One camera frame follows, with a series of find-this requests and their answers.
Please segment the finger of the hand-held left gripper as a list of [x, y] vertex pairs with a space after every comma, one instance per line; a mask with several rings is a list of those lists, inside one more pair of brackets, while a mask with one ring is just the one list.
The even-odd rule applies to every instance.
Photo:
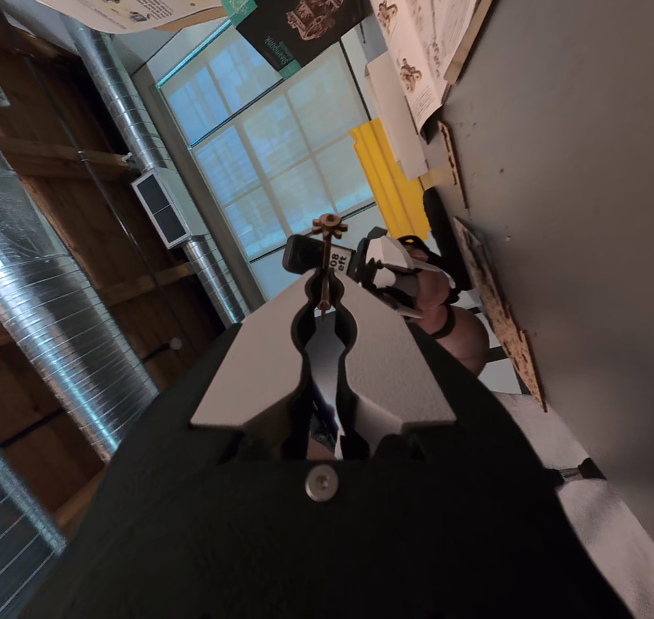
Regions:
[[375, 270], [372, 274], [370, 291], [406, 320], [422, 319], [422, 311], [417, 307], [416, 302], [418, 281], [415, 274]]
[[365, 264], [373, 263], [383, 268], [399, 272], [414, 271], [413, 258], [396, 239], [384, 234], [370, 238], [365, 252]]

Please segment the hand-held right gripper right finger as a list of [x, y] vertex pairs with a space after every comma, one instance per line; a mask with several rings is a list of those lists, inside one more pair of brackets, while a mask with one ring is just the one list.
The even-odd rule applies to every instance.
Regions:
[[408, 323], [344, 274], [333, 275], [339, 358], [337, 410], [344, 460], [367, 460], [390, 435], [450, 426], [456, 416]]

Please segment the wooden axle with gears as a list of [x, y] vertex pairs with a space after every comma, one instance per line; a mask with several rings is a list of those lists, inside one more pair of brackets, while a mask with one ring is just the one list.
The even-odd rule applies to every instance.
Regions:
[[331, 269], [331, 247], [333, 239], [341, 239], [348, 231], [348, 225], [343, 222], [337, 214], [322, 214], [313, 220], [311, 232], [313, 235], [321, 235], [323, 238], [323, 262], [322, 262], [322, 287], [321, 298], [316, 306], [324, 321], [327, 312], [331, 309], [329, 272]]

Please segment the large wooden parts sheet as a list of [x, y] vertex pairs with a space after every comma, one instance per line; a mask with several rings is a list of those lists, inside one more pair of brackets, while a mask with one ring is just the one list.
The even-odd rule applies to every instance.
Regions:
[[478, 292], [490, 328], [529, 394], [544, 412], [548, 412], [545, 392], [535, 365], [530, 341], [513, 316], [488, 250], [461, 218], [455, 217], [453, 225], [460, 240], [461, 253], [470, 280]]

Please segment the small wooden parts sheet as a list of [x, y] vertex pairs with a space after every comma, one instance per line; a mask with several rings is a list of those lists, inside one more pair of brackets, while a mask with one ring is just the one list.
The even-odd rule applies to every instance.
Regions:
[[447, 162], [451, 169], [454, 185], [456, 185], [461, 194], [462, 203], [467, 212], [470, 212], [470, 205], [468, 201], [468, 195], [465, 189], [465, 185], [462, 179], [461, 171], [458, 163], [458, 156], [454, 141], [451, 137], [451, 132], [449, 126], [444, 123], [441, 119], [437, 121], [438, 131], [441, 134], [443, 144], [446, 150]]

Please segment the dark model kit box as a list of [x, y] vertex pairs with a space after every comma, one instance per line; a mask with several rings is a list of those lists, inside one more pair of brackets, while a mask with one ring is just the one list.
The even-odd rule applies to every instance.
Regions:
[[220, 0], [231, 25], [287, 80], [368, 15], [368, 0]]

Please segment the person's left hand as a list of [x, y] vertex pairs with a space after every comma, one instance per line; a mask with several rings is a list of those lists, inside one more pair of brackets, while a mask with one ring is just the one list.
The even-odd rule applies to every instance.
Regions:
[[469, 310], [452, 305], [448, 299], [450, 281], [442, 271], [419, 270], [416, 274], [415, 310], [420, 318], [410, 318], [440, 346], [461, 362], [474, 376], [486, 366], [490, 340], [481, 320]]

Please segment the yellow plastic bin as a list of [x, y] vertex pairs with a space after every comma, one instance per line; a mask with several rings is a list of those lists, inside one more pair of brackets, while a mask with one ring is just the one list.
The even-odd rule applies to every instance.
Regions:
[[391, 237], [416, 236], [426, 241], [431, 229], [424, 211], [424, 189], [419, 179], [409, 180], [403, 173], [381, 121], [373, 119], [348, 134]]

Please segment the large paned window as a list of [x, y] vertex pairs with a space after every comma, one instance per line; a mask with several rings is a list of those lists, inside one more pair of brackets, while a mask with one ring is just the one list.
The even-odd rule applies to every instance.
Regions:
[[372, 119], [343, 42], [285, 80], [228, 22], [157, 83], [266, 300], [293, 234], [334, 212], [355, 249], [383, 220], [350, 132]]

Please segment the white cardboard box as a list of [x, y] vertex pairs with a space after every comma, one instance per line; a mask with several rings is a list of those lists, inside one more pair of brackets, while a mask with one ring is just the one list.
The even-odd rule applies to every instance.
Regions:
[[427, 161], [413, 117], [390, 54], [368, 62], [365, 81], [397, 164], [408, 180], [428, 172]]

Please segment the white air vent unit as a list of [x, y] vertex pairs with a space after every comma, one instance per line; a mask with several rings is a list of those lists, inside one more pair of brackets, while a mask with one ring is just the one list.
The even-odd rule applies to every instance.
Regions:
[[156, 232], [167, 249], [180, 246], [192, 238], [193, 222], [184, 216], [190, 198], [175, 196], [175, 185], [182, 183], [177, 172], [169, 168], [152, 167], [131, 183]]

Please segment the instruction booklet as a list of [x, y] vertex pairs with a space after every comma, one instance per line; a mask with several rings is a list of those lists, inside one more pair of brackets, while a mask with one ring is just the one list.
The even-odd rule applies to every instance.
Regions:
[[417, 132], [429, 143], [493, 0], [369, 0]]

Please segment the plain plywood board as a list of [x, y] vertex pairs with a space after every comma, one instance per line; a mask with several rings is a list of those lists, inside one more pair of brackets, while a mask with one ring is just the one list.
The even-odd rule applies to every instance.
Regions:
[[458, 41], [453, 58], [445, 73], [445, 80], [448, 85], [454, 85], [464, 71], [466, 63], [478, 42], [482, 29], [485, 27], [486, 19], [491, 13], [495, 0], [476, 0], [473, 6], [473, 13], [470, 20], [465, 24], [465, 31]]

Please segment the wide metal air duct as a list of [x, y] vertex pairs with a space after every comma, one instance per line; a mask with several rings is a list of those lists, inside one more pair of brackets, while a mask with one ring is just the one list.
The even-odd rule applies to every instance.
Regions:
[[158, 389], [4, 155], [1, 324], [109, 462]]
[[1, 454], [1, 617], [17, 618], [37, 594], [66, 539]]

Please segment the narrow metal air duct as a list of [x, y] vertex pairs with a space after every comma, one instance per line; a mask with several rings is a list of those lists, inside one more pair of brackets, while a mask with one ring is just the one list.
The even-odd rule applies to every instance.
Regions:
[[[152, 167], [178, 173], [109, 35], [65, 15], [62, 21], [141, 174]], [[178, 247], [184, 251], [225, 327], [240, 323], [250, 314], [249, 306], [180, 178], [182, 183], [175, 185], [175, 196], [179, 200], [190, 198], [189, 208], [183, 212], [193, 222], [195, 235]]]

